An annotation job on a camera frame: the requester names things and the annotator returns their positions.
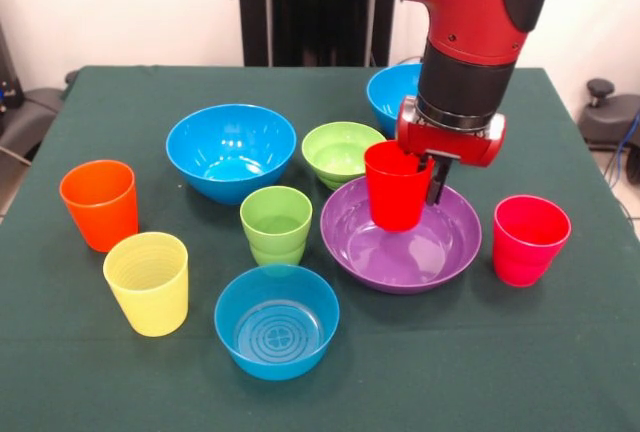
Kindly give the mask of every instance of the green bowl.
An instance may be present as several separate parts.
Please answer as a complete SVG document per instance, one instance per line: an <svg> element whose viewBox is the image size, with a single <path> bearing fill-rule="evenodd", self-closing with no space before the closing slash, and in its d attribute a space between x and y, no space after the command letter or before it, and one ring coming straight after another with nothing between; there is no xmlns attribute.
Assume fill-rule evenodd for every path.
<svg viewBox="0 0 640 432"><path fill-rule="evenodd" d="M318 179L332 190L364 175L364 153L384 136L364 124L331 122L302 141L302 155Z"/></svg>

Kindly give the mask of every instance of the red cup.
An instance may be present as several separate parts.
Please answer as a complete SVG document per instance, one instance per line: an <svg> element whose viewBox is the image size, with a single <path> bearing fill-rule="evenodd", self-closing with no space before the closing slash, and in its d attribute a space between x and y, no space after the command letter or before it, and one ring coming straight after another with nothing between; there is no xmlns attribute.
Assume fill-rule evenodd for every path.
<svg viewBox="0 0 640 432"><path fill-rule="evenodd" d="M395 140L372 145L364 154L369 207L374 223L387 232L404 232L420 222L435 162L418 172L420 159Z"/></svg>
<svg viewBox="0 0 640 432"><path fill-rule="evenodd" d="M534 285L549 269L571 235L569 216L553 202L514 195L493 216L493 267L513 287Z"/></svg>
<svg viewBox="0 0 640 432"><path fill-rule="evenodd" d="M77 166L60 182L60 196L87 245L98 252L138 233L135 175L122 162Z"/></svg>

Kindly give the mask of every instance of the bowl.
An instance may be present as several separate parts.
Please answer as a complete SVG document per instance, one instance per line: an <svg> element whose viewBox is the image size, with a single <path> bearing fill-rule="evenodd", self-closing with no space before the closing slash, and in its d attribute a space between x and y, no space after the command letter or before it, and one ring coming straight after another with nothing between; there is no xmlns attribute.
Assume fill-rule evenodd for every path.
<svg viewBox="0 0 640 432"><path fill-rule="evenodd" d="M320 231L333 258L356 280L391 294L417 294L464 271L478 254L482 227L471 204L445 186L440 203L425 206L416 227L385 232L371 219L366 177L327 200Z"/></svg>
<svg viewBox="0 0 640 432"><path fill-rule="evenodd" d="M273 110L227 104L194 112L167 137L171 163L204 196L240 204L280 179L296 148L291 123Z"/></svg>
<svg viewBox="0 0 640 432"><path fill-rule="evenodd" d="M362 177L364 153L383 142L377 130L355 122L331 122L316 127L302 141L302 155L318 179L332 190Z"/></svg>
<svg viewBox="0 0 640 432"><path fill-rule="evenodd" d="M400 104L407 95L418 93L422 64L401 64L387 67L374 75L367 84L371 109L387 138L396 134Z"/></svg>
<svg viewBox="0 0 640 432"><path fill-rule="evenodd" d="M215 329L234 362L263 380L309 372L325 355L340 318L329 284L309 269L274 264L236 277L218 298Z"/></svg>

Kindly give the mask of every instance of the white wall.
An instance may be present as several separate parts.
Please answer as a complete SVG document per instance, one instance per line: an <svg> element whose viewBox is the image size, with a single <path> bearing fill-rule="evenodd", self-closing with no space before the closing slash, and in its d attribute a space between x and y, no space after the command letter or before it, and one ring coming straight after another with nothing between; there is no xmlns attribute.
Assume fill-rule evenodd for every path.
<svg viewBox="0 0 640 432"><path fill-rule="evenodd" d="M422 54L428 23L423 6L397 5L393 62ZM518 66L544 67L574 117L592 77L609 78L619 92L640 93L640 0L547 0Z"/></svg>
<svg viewBox="0 0 640 432"><path fill-rule="evenodd" d="M85 64L242 65L238 0L0 0L25 87ZM392 61L420 55L426 10L396 10ZM547 0L520 66L545 67L575 114L593 76L640 92L640 0Z"/></svg>
<svg viewBox="0 0 640 432"><path fill-rule="evenodd" d="M238 0L0 0L25 88L86 64L242 65Z"/></svg>

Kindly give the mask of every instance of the cup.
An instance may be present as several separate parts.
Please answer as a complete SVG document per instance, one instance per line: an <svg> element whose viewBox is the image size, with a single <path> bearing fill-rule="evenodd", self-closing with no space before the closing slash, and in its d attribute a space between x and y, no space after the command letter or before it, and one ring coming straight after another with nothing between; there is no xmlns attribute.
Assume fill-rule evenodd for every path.
<svg viewBox="0 0 640 432"><path fill-rule="evenodd" d="M500 202L493 216L493 265L514 287L534 285L571 235L568 215L553 202L515 195Z"/></svg>
<svg viewBox="0 0 640 432"><path fill-rule="evenodd" d="M140 335L170 334L186 319L188 254L173 235L145 232L124 239L107 254L103 273L129 324Z"/></svg>
<svg viewBox="0 0 640 432"><path fill-rule="evenodd" d="M109 252L138 232L135 175L116 160L96 160L69 171L60 196L87 245Z"/></svg>
<svg viewBox="0 0 640 432"><path fill-rule="evenodd" d="M302 259L313 207L299 190L271 186L256 190L240 206L240 219L258 265L297 265Z"/></svg>
<svg viewBox="0 0 640 432"><path fill-rule="evenodd" d="M387 232L404 232L420 222L435 162L418 171L420 159L396 140L380 142L364 154L373 222Z"/></svg>

